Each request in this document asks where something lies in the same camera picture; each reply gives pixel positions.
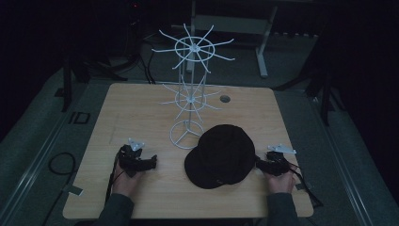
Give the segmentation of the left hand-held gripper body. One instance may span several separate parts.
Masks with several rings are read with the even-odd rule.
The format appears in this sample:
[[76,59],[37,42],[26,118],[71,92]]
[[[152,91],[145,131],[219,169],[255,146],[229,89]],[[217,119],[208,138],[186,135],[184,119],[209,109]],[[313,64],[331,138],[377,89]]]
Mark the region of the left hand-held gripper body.
[[120,167],[130,176],[133,177],[140,171],[140,167],[144,164],[150,164],[140,158],[142,142],[136,142],[132,138],[128,138],[128,143],[123,145],[118,153]]

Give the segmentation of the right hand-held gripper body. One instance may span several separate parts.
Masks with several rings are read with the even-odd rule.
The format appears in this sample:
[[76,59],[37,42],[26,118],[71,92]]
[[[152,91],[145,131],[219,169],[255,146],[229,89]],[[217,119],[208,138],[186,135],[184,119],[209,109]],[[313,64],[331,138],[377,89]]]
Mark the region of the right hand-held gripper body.
[[283,144],[269,145],[267,147],[263,171],[274,176],[288,172],[292,164],[284,157],[286,153],[296,154],[296,150]]

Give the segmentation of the black hat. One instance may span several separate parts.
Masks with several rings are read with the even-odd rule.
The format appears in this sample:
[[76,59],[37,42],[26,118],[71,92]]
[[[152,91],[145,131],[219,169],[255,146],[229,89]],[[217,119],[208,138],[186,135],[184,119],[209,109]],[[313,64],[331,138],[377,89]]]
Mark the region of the black hat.
[[206,131],[186,156],[188,179],[204,189],[243,181],[255,166],[255,147],[239,126],[219,124]]

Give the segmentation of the person's right hand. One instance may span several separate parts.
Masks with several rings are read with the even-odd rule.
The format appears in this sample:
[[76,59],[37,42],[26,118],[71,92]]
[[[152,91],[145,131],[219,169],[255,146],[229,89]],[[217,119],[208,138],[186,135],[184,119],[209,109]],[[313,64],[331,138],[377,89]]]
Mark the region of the person's right hand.
[[295,170],[296,167],[291,167],[288,172],[283,173],[279,176],[275,176],[265,172],[263,175],[267,182],[268,192],[270,194],[291,193],[295,186]]

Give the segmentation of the person's left hand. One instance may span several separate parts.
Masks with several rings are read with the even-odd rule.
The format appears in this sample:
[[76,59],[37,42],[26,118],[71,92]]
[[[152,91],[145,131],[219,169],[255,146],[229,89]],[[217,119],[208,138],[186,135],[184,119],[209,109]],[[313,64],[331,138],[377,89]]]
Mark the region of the person's left hand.
[[139,185],[143,172],[137,172],[135,176],[130,177],[121,167],[117,164],[113,179],[112,192],[120,194],[132,199],[136,193],[136,188]]

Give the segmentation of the black tripod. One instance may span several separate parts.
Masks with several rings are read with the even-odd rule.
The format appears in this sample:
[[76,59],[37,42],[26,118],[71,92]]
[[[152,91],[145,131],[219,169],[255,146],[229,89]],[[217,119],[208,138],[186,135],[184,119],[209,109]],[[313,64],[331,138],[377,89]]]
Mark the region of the black tripod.
[[310,98],[316,98],[321,95],[320,117],[325,126],[329,126],[328,110],[330,107],[330,98],[336,99],[332,92],[333,73],[328,64],[316,63],[314,60],[307,60],[296,78],[276,87],[273,90],[284,91],[305,80],[310,83],[305,88],[305,94]]

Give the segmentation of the black stand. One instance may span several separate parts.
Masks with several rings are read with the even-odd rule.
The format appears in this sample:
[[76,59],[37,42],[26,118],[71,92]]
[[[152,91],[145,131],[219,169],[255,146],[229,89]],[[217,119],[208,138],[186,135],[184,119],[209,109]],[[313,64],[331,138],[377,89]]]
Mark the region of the black stand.
[[[66,112],[72,104],[72,73],[78,82],[87,83],[91,76],[88,71],[90,69],[97,71],[102,77],[110,78],[115,81],[127,81],[126,77],[118,74],[121,70],[133,68],[139,61],[146,65],[140,54],[128,56],[127,60],[116,66],[106,66],[104,63],[94,60],[88,55],[71,52],[65,55],[63,59],[63,87],[56,91],[56,97],[63,99],[62,112]],[[150,62],[146,65],[145,75],[150,84],[154,84],[155,80],[151,76]]]

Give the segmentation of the white desk frame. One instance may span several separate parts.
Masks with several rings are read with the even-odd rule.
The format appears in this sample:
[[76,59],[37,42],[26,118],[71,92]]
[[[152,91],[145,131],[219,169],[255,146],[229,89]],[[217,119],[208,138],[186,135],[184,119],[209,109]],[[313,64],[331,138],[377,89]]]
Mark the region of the white desk frame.
[[191,32],[205,30],[212,25],[217,32],[237,33],[245,35],[257,35],[262,41],[255,47],[255,55],[261,78],[268,76],[264,59],[264,50],[271,35],[271,28],[278,11],[277,6],[273,6],[268,13],[267,19],[239,18],[229,16],[207,15],[198,13],[199,0],[191,0]]

